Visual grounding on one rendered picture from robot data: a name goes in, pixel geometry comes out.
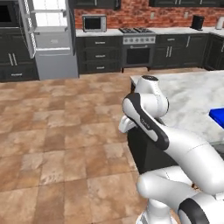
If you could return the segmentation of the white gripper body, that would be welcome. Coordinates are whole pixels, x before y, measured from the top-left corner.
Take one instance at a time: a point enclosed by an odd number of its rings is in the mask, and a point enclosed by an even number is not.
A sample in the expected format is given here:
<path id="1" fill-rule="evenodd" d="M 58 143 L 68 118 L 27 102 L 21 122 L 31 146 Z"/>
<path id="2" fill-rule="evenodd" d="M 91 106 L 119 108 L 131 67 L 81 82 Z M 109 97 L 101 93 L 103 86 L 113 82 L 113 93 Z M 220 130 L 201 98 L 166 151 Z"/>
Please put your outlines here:
<path id="1" fill-rule="evenodd" d="M 129 130 L 135 128 L 137 125 L 130 120 L 126 115 L 124 115 L 119 123 L 118 129 L 122 132 L 122 133 L 126 133 Z"/>

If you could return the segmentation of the marble-topped dining counter island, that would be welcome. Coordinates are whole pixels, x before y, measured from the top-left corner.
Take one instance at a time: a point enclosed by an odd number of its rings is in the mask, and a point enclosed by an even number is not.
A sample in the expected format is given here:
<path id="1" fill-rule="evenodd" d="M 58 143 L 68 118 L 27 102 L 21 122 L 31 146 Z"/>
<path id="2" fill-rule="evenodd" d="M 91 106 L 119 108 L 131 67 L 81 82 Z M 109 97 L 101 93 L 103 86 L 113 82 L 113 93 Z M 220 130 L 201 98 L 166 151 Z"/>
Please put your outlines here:
<path id="1" fill-rule="evenodd" d="M 161 122 L 205 138 L 224 159 L 224 129 L 209 116 L 211 109 L 224 108 L 224 72 L 156 73 L 154 76 L 170 102 Z M 139 173 L 176 164 L 138 128 L 128 132 L 128 146 Z"/>

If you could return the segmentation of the blue tray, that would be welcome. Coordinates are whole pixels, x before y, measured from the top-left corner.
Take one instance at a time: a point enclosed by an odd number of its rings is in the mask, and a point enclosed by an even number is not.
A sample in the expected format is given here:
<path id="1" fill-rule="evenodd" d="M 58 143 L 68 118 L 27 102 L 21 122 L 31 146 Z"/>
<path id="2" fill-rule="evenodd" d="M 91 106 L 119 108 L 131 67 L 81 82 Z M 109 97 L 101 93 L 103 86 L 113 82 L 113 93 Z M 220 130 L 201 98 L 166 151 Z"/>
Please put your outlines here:
<path id="1" fill-rule="evenodd" d="M 224 129 L 224 108 L 212 108 L 209 116 Z"/>

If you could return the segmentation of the silver fridge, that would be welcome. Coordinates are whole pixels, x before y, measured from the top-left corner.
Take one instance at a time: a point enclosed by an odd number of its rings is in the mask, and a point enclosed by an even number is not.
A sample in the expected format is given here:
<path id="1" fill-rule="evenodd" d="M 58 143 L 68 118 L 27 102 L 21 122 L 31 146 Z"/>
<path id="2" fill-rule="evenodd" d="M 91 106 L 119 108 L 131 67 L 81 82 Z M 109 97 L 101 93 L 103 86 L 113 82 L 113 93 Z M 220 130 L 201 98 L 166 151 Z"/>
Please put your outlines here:
<path id="1" fill-rule="evenodd" d="M 31 15 L 39 78 L 78 78 L 74 0 L 33 0 Z"/>

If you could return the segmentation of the silver fridge door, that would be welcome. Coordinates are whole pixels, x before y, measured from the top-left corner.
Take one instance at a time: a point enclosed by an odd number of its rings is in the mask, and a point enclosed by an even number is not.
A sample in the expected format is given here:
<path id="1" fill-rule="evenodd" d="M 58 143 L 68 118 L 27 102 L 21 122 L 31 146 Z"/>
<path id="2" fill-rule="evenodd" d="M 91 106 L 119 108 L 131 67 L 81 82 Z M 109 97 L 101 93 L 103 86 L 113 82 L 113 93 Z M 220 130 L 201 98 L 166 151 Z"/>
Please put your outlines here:
<path id="1" fill-rule="evenodd" d="M 24 33 L 28 45 L 30 57 L 33 59 L 36 53 L 34 34 L 32 33 L 32 20 L 28 6 L 28 0 L 18 0 L 19 9 L 24 25 Z"/>

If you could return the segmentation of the dark drawer cabinet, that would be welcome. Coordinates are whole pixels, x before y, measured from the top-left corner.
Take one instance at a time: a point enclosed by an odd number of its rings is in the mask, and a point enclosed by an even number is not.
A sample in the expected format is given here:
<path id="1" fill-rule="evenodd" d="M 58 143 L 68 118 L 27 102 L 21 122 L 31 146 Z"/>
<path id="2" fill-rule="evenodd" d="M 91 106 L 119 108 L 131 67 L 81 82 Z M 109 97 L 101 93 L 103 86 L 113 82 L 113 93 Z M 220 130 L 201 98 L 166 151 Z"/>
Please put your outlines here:
<path id="1" fill-rule="evenodd" d="M 119 72 L 122 67 L 122 37 L 78 37 L 76 52 L 80 74 Z"/>

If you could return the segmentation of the silver stove with oven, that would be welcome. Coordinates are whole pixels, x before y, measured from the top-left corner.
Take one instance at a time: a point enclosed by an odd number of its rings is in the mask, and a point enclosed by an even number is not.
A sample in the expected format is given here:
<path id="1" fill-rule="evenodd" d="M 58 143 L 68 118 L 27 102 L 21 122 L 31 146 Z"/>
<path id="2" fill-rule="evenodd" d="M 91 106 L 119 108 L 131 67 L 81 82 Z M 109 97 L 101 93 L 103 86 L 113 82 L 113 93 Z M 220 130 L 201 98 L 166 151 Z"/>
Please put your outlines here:
<path id="1" fill-rule="evenodd" d="M 151 68 L 156 33 L 148 28 L 120 28 L 122 32 L 122 70 L 130 67 Z"/>

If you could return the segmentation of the dark base cupboard run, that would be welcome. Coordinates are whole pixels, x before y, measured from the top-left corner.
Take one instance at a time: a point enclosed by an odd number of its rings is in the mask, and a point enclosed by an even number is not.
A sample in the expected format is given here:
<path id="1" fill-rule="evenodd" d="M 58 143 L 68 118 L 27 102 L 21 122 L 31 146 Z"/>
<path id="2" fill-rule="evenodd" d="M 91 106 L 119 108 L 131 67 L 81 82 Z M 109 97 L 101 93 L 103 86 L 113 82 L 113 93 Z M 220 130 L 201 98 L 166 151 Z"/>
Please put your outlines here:
<path id="1" fill-rule="evenodd" d="M 201 67 L 207 34 L 161 34 L 156 37 L 153 69 Z"/>

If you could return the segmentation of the silver microwave oven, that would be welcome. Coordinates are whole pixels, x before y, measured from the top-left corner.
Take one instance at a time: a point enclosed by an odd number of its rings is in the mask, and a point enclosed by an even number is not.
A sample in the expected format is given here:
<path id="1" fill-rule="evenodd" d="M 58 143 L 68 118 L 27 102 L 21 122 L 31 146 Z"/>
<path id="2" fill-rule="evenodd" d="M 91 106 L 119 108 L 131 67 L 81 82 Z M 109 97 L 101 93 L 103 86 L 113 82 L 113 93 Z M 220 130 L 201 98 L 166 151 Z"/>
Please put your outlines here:
<path id="1" fill-rule="evenodd" d="M 82 29 L 84 32 L 105 32 L 107 30 L 107 17 L 105 15 L 83 15 Z"/>

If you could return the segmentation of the dark corner cupboard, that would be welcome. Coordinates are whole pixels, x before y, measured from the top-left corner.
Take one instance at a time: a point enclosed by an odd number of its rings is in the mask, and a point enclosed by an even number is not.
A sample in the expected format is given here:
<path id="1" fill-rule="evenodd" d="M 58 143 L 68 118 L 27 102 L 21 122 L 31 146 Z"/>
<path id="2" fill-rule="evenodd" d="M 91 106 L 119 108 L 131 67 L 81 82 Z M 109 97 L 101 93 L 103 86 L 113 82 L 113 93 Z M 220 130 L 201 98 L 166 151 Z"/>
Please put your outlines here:
<path id="1" fill-rule="evenodd" d="M 211 70 L 224 70 L 224 38 L 210 34 L 205 59 L 204 68 Z"/>

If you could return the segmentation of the black toaster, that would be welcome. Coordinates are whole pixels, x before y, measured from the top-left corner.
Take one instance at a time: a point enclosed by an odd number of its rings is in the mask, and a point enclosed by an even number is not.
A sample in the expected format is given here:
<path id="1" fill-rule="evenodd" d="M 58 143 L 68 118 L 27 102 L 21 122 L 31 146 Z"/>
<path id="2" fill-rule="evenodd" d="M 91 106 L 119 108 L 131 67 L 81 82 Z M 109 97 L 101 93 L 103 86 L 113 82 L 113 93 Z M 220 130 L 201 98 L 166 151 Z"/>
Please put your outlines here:
<path id="1" fill-rule="evenodd" d="M 193 15 L 191 28 L 194 30 L 201 31 L 203 23 L 204 23 L 204 19 L 205 18 L 203 16 Z"/>

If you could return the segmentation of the white jar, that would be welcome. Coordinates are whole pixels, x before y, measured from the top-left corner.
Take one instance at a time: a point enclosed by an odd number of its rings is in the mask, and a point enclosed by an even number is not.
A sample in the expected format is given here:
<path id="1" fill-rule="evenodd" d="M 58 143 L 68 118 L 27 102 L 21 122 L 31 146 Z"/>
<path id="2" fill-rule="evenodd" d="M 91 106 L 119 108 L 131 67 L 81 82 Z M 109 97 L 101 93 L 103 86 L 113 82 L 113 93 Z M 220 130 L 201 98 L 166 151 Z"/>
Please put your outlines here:
<path id="1" fill-rule="evenodd" d="M 215 26 L 216 30 L 221 30 L 224 25 L 224 17 L 219 17 Z"/>

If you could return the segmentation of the dark cupboard run under wall oven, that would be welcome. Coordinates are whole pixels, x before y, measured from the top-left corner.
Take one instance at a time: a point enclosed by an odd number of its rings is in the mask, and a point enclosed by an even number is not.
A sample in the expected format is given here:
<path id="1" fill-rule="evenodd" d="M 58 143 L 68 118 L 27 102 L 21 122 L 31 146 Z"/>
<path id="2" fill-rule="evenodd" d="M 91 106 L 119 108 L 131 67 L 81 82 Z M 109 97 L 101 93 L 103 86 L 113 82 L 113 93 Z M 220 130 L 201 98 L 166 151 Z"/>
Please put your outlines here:
<path id="1" fill-rule="evenodd" d="M 24 29 L 0 28 L 0 82 L 38 79 L 36 61 L 30 57 Z"/>

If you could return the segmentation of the long dark wall cupboard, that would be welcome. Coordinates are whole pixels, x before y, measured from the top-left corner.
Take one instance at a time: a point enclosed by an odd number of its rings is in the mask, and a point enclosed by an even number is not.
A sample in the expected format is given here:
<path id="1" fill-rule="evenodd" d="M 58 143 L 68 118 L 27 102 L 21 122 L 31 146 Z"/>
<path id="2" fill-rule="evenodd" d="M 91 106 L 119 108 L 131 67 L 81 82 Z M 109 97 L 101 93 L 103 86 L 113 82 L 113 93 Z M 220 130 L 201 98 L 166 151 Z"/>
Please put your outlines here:
<path id="1" fill-rule="evenodd" d="M 150 7 L 220 7 L 224 0 L 149 0 Z"/>

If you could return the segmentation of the black built-in wall oven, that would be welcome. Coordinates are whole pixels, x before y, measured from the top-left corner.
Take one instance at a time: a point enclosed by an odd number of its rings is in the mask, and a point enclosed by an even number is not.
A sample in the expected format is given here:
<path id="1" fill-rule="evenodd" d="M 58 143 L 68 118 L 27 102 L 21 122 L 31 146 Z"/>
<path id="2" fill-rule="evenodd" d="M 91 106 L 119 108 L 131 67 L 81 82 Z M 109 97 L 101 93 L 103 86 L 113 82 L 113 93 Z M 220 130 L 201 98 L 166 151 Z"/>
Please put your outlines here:
<path id="1" fill-rule="evenodd" d="M 18 0 L 0 0 L 0 27 L 19 27 Z"/>

